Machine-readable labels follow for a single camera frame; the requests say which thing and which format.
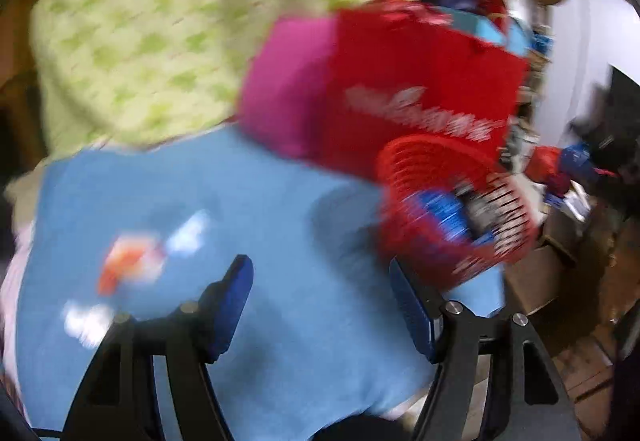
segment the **white cloth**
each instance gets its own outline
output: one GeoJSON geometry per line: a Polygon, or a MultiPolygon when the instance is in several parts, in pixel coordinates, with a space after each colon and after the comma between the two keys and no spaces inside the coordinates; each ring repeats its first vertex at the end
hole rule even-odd
{"type": "Polygon", "coordinates": [[[18,381],[18,366],[15,358],[15,323],[18,310],[18,296],[22,277],[27,267],[31,243],[33,242],[33,227],[31,222],[20,228],[16,239],[16,251],[11,260],[11,264],[6,271],[4,281],[0,286],[0,312],[4,316],[4,355],[2,365],[7,376],[15,383],[18,395],[20,393],[20,382],[18,381]]]}

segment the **pink bag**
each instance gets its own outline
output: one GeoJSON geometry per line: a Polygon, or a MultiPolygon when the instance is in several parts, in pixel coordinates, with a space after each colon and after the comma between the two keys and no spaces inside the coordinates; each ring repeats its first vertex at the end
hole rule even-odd
{"type": "Polygon", "coordinates": [[[246,134],[286,157],[313,156],[335,27],[334,17],[276,22],[242,86],[238,124],[246,134]]]}

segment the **red shopping bag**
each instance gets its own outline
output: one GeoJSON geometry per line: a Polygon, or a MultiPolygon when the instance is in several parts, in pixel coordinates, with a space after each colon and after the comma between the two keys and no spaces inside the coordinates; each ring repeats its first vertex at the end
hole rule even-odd
{"type": "Polygon", "coordinates": [[[337,17],[319,164],[373,180],[382,148],[420,132],[497,160],[524,59],[449,28],[418,2],[376,0],[337,17]]]}

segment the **blue item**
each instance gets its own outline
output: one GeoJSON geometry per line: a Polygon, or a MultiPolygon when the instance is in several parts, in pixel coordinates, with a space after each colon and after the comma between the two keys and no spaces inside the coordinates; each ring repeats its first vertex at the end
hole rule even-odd
{"type": "Polygon", "coordinates": [[[583,142],[564,148],[558,157],[558,170],[581,184],[589,184],[598,176],[590,160],[590,152],[583,142]]]}
{"type": "Polygon", "coordinates": [[[541,33],[533,33],[533,48],[540,54],[547,56],[551,51],[554,39],[541,33]]]}
{"type": "Polygon", "coordinates": [[[437,220],[447,241],[469,239],[462,202],[455,195],[444,190],[422,190],[415,197],[421,209],[437,220]]]}
{"type": "Polygon", "coordinates": [[[546,192],[545,197],[542,199],[542,202],[552,206],[554,208],[562,208],[562,202],[564,201],[563,197],[558,197],[557,195],[552,194],[551,192],[546,192]]]}
{"type": "Polygon", "coordinates": [[[207,353],[207,363],[213,363],[229,350],[253,284],[254,264],[246,255],[238,255],[225,278],[204,290],[198,307],[201,315],[208,317],[208,323],[198,340],[200,348],[207,353]]]}
{"type": "Polygon", "coordinates": [[[484,235],[482,235],[482,237],[478,237],[476,240],[474,240],[473,244],[474,246],[483,246],[484,244],[489,244],[489,243],[492,243],[493,241],[494,241],[494,232],[487,231],[484,235]]]}
{"type": "Polygon", "coordinates": [[[402,273],[395,258],[389,263],[389,282],[404,316],[406,328],[414,341],[415,349],[425,355],[428,360],[433,360],[436,357],[434,341],[441,331],[435,330],[435,325],[422,308],[414,288],[402,273]]]}
{"type": "Polygon", "coordinates": [[[438,7],[443,13],[452,16],[451,27],[473,35],[479,39],[491,42],[516,56],[526,56],[531,47],[531,38],[527,36],[520,24],[511,20],[508,38],[487,17],[458,11],[447,7],[438,7]]]}
{"type": "MultiPolygon", "coordinates": [[[[236,441],[303,441],[412,397],[434,366],[415,350],[378,261],[371,230],[380,200],[376,186],[274,156],[235,125],[145,153],[84,150],[51,164],[18,301],[31,424],[62,429],[95,352],[66,334],[66,303],[165,316],[222,277],[238,253],[254,262],[253,288],[228,352],[207,367],[236,441]],[[115,237],[151,231],[165,240],[201,210],[209,226],[193,255],[170,255],[152,285],[97,295],[115,237]]],[[[504,302],[500,270],[447,296],[490,315],[504,302]]],[[[243,291],[248,280],[237,283],[243,291]]],[[[164,359],[154,368],[165,436],[177,441],[164,359]]]]}

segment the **white wall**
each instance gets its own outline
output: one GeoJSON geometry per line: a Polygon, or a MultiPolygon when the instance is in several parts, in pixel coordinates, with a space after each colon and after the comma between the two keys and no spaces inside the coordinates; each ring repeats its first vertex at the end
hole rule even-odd
{"type": "Polygon", "coordinates": [[[540,143],[562,146],[566,124],[590,114],[598,88],[609,87],[610,64],[640,84],[640,18],[625,0],[564,0],[550,10],[556,42],[534,127],[540,143]]]}
{"type": "Polygon", "coordinates": [[[581,0],[563,0],[551,6],[552,31],[556,38],[546,66],[543,100],[534,114],[534,128],[540,143],[558,144],[566,126],[567,113],[574,91],[581,45],[581,0]]]}

